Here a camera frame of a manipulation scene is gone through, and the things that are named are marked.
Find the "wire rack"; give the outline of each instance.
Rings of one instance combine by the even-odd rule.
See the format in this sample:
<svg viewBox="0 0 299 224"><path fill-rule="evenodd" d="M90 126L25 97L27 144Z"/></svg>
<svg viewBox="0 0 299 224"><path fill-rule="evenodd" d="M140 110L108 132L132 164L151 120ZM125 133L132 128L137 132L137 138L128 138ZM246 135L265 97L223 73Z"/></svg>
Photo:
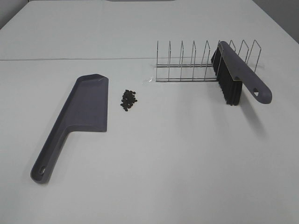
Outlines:
<svg viewBox="0 0 299 224"><path fill-rule="evenodd" d="M253 49L255 46L258 47L258 56L255 63L253 63L254 72L256 71L258 61L262 52L260 44L254 40L251 48L245 40L241 41L239 50L237 51L236 46L232 40L229 42L230 47L240 56L246 64L249 63L249 59L252 56ZM179 57L171 56L171 42L168 45L168 56L167 58L159 58L159 41L157 41L157 64L156 64L156 82L215 82L217 81L217 73L215 74L213 70L213 64L211 63L211 48L209 41L206 41L205 48L203 50L203 55L198 59L196 48L196 43L192 43L192 53L191 56L185 57L185 48L183 41L180 46Z"/></svg>

